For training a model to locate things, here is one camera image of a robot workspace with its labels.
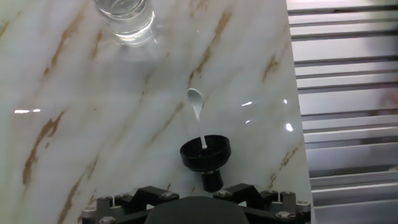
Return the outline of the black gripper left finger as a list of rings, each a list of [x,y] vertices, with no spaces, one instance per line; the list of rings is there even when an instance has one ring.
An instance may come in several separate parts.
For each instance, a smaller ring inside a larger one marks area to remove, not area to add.
[[[82,224],[144,223],[151,212],[149,205],[178,200],[179,194],[153,186],[115,196],[98,197],[94,205],[81,212]]]

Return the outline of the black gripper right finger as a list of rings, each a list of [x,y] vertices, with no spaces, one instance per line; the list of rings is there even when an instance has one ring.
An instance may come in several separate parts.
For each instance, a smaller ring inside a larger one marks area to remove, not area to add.
[[[311,203],[298,201],[294,192],[259,192],[253,185],[238,184],[215,192],[213,198],[236,204],[248,223],[311,223]]]

